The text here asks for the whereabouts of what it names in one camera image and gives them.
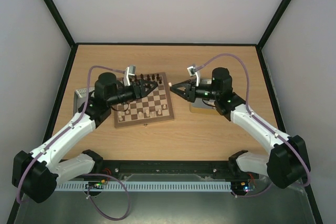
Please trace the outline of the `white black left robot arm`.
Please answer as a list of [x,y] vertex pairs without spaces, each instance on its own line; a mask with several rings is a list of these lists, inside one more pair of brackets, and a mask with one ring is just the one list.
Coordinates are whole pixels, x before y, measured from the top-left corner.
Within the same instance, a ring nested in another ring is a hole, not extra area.
[[12,184],[18,189],[17,202],[22,203],[20,195],[25,194],[41,203],[52,195],[57,185],[97,169],[102,157],[95,152],[86,151],[64,162],[61,159],[110,116],[112,106],[145,98],[157,87],[157,81],[151,79],[126,85],[111,72],[100,74],[94,90],[67,125],[31,152],[20,151],[15,155]]

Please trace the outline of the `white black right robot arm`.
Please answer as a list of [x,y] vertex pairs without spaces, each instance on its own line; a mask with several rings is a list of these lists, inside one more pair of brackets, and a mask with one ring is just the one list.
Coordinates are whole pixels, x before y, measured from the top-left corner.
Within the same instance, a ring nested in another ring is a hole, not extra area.
[[228,121],[249,133],[267,152],[257,155],[242,150],[229,158],[229,172],[239,178],[246,172],[267,176],[279,188],[286,188],[298,180],[308,179],[307,149],[304,140],[289,136],[264,119],[248,105],[247,100],[233,91],[228,69],[215,68],[209,83],[200,78],[170,86],[170,90],[188,102],[196,99],[212,100],[216,111]]

